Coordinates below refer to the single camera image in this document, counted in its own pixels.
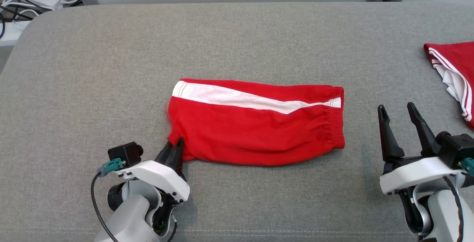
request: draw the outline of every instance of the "folded clothing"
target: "folded clothing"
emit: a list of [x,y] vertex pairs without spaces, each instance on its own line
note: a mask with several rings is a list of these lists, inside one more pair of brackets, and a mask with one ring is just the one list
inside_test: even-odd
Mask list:
[[168,115],[184,160],[276,166],[344,148],[344,89],[181,79]]
[[456,99],[463,110],[467,125],[474,129],[472,117],[474,83],[474,42],[456,44],[425,44],[433,68],[448,87],[446,91]]

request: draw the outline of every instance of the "gray table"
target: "gray table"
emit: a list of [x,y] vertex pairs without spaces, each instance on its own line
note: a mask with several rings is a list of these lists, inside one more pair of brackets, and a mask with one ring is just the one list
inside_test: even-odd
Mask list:
[[[86,6],[46,13],[0,75],[0,237],[91,241],[90,181],[107,149],[136,141],[153,159],[181,77],[345,88],[346,148],[297,165],[185,164],[190,200],[176,241],[415,241],[381,193],[376,108],[398,143],[420,145],[406,103],[434,132],[472,131],[424,43],[474,38],[474,9],[444,4],[274,3]],[[105,195],[121,182],[98,181]],[[474,192],[462,190],[473,204]]]

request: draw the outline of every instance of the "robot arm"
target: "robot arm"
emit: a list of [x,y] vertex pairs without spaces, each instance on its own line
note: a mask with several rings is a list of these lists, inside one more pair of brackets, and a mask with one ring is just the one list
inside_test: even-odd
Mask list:
[[182,139],[176,146],[167,143],[155,161],[141,161],[143,150],[134,142],[109,149],[111,161],[98,171],[115,171],[127,181],[109,190],[107,201],[114,214],[95,242],[159,242],[174,227],[168,241],[173,238],[177,221],[172,212],[190,193],[181,172],[183,144]]
[[474,183],[474,139],[467,134],[434,136],[413,103],[408,112],[422,146],[421,156],[405,158],[390,129],[383,105],[378,107],[382,156],[385,161],[380,186],[396,194],[405,219],[421,242],[462,242],[474,239],[474,214],[457,192]]

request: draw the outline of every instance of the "white stripe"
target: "white stripe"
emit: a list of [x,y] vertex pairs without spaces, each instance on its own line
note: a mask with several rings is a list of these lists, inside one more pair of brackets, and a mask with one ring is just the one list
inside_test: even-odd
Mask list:
[[282,114],[290,114],[298,109],[316,105],[340,108],[341,98],[337,97],[326,102],[306,103],[302,101],[279,101],[250,93],[219,87],[217,85],[206,85],[187,83],[179,81],[173,89],[173,97],[193,100],[215,105],[236,106],[252,108],[257,110],[272,110]]
[[439,64],[434,64],[433,67],[436,68],[440,76],[443,77],[443,83],[448,86],[446,91],[460,102],[464,93],[464,80],[457,73],[448,70],[440,62],[438,63]]
[[466,121],[468,121],[468,122],[471,121],[471,119],[472,119],[472,112],[471,112],[472,89],[471,89],[471,86],[467,82],[466,78],[464,78],[464,76],[456,69],[456,67],[454,65],[452,65],[452,63],[450,63],[449,60],[444,58],[443,55],[441,55],[437,50],[435,50],[434,48],[428,48],[428,51],[431,55],[436,57],[446,69],[458,74],[463,79],[464,85],[465,86],[467,85],[467,87],[464,87],[463,98],[459,103],[461,104],[461,108],[463,110],[462,116],[466,119]]

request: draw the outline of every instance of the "power cord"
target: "power cord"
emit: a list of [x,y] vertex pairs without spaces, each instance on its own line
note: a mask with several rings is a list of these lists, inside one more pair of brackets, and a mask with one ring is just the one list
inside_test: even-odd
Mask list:
[[[13,6],[13,5],[18,5],[18,6],[21,7],[21,8],[25,8],[25,7],[26,7],[26,8],[29,8],[29,9],[33,8],[33,9],[35,9],[35,10],[37,10],[37,11],[38,11],[38,10],[41,10],[41,9],[37,8],[36,6],[34,6],[34,5],[25,4],[25,3],[17,3],[17,2],[15,2],[15,1],[7,1],[6,3],[2,4],[3,7]],[[54,10],[55,10],[55,9],[52,8],[52,7],[43,6],[43,8],[48,9],[48,11],[54,11]]]
[[1,5],[0,5],[0,8],[4,9],[5,11],[8,11],[9,13],[13,13],[15,16],[21,16],[22,18],[29,19],[29,20],[32,20],[32,19],[33,19],[32,17],[26,16],[26,15],[24,15],[24,14],[15,13],[15,11],[12,11],[12,10],[10,10],[9,8],[3,7],[3,6],[1,6]]
[[2,29],[1,29],[1,33],[0,33],[0,40],[3,38],[3,35],[5,35],[5,18],[3,18],[3,14],[0,13],[0,18],[1,18],[1,25],[2,25]]
[[110,238],[113,240],[113,242],[119,242],[115,237],[114,235],[112,234],[112,232],[109,230],[109,228],[107,227],[107,225],[105,224],[104,220],[102,219],[102,216],[100,216],[100,212],[99,212],[99,208],[97,207],[97,203],[95,201],[95,195],[94,195],[94,185],[95,185],[95,181],[97,180],[97,178],[102,174],[102,172],[98,172],[95,176],[94,176],[94,179],[92,180],[92,184],[90,185],[90,196],[92,197],[92,205],[94,206],[94,210],[95,210],[95,213],[97,214],[97,217],[99,218],[99,222],[100,224],[102,225],[102,227],[104,228],[105,232],[107,232],[107,235],[110,236]]
[[13,15],[13,18],[16,18],[17,17],[17,13],[18,13],[18,9],[19,9],[19,5],[17,4],[16,8],[15,8],[15,14]]
[[456,241],[462,242],[462,240],[464,239],[464,217],[463,208],[461,207],[461,200],[459,199],[459,195],[451,180],[449,180],[446,176],[444,176],[443,179],[446,181],[447,185],[449,186],[451,192],[454,195],[454,201],[456,202],[457,206],[457,215],[459,217],[459,236],[457,237]]
[[173,228],[173,232],[171,233],[171,236],[168,238],[168,241],[167,242],[170,242],[173,237],[174,237],[174,234],[176,234],[176,229],[178,228],[178,222],[174,222],[174,228]]
[[24,3],[5,3],[5,4],[0,4],[3,7],[9,7],[9,6],[18,6],[20,9],[33,9],[37,11],[37,13],[41,14],[43,13],[42,11],[39,11],[39,9],[36,9],[33,5],[31,4],[24,4]]
[[3,17],[3,20],[5,20],[5,23],[11,23],[13,21],[31,21],[29,19],[21,19],[21,18],[8,18],[8,17]]
[[[31,9],[26,9],[26,10],[20,11],[20,13],[26,13],[27,11],[30,11],[31,13],[34,13],[36,16],[39,16],[39,13],[37,11],[31,10]],[[15,19],[15,16],[13,16],[12,23],[14,24],[14,26],[16,26],[17,28],[20,28],[20,29],[25,29],[25,27],[17,25],[16,21],[18,21],[18,19]]]
[[73,1],[61,1],[62,4],[74,4],[78,2],[79,0],[73,0]]
[[27,3],[29,3],[29,4],[31,4],[31,5],[34,5],[35,7],[38,7],[38,8],[40,8],[40,9],[42,9],[42,10],[46,10],[46,11],[52,11],[51,9],[48,9],[48,8],[45,8],[45,7],[39,6],[39,5],[35,4],[35,3],[34,3],[34,2],[32,2],[32,1],[29,1],[29,0],[24,0],[24,1],[26,1]]
[[82,0],[76,0],[76,1],[75,1],[73,4],[71,4],[69,7],[76,7],[76,6],[78,6],[78,5],[82,4],[82,3],[83,3]]

